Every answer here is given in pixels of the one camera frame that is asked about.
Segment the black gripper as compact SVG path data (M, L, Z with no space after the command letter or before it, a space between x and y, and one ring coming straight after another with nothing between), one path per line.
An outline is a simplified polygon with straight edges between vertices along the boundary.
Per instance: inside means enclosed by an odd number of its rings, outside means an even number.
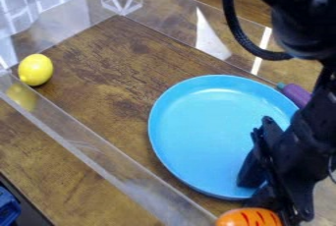
M251 137L254 149L237 178L239 187L257 190L245 206L273 210L297 226L314 219L314 188L336 171L336 66L323 68L290 127L265 117Z

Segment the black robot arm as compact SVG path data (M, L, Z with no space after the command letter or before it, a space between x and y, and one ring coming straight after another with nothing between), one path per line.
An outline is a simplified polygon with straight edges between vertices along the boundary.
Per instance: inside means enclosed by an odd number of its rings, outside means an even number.
M258 57L294 57L323 65L313 96L282 129L266 116L251 133L254 147L237 184L257 190L249 207L277 212L285 226L314 219L314 188L336 171L336 0L263 0L273 8L275 39L285 48L259 48L245 34L234 0L222 0L233 35Z

